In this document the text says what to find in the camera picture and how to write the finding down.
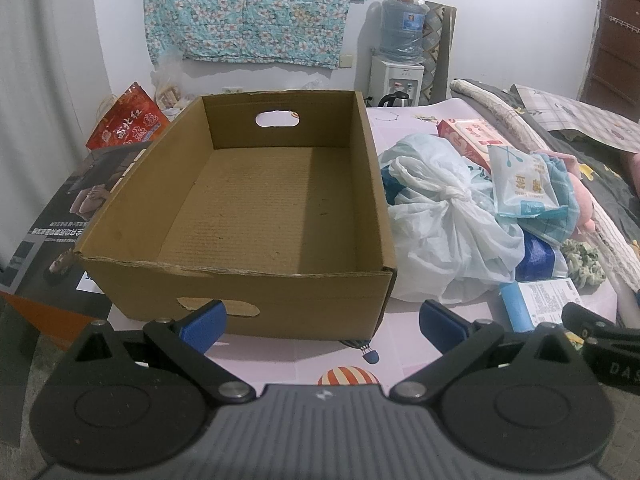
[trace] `wooden door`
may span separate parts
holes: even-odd
[[[602,0],[580,101],[640,120],[640,0]]]

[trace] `gray floor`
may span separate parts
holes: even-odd
[[[616,429],[600,466],[616,480],[640,479],[640,397],[605,387]]]
[[[42,385],[49,377],[63,351],[47,337],[40,337],[33,355],[33,363],[27,383],[20,447],[0,443],[0,480],[30,480],[45,466],[29,429],[29,411]]]

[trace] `cardboard box handle hole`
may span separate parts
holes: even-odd
[[[255,123],[261,128],[271,128],[273,126],[284,126],[290,128],[297,126],[300,116],[292,111],[274,110],[273,112],[262,112],[255,117]]]
[[[198,310],[209,303],[209,298],[178,298],[178,303],[187,310]],[[237,300],[221,300],[225,304],[228,316],[256,317],[260,309],[251,303]]]

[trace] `white box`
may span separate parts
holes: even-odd
[[[380,99],[398,90],[409,94],[412,106],[418,106],[423,75],[424,67],[420,64],[396,63],[374,56],[368,95],[372,98],[371,106],[377,107]]]

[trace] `circular pad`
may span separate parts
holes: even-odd
[[[504,468],[551,472],[593,461],[609,441],[612,407],[593,378],[556,373],[565,368],[532,362],[522,372],[463,376],[444,393],[443,422],[469,452]]]
[[[97,473],[145,468],[184,449],[204,424],[202,394],[182,377],[86,365],[102,384],[47,384],[33,405],[31,431],[47,460]]]

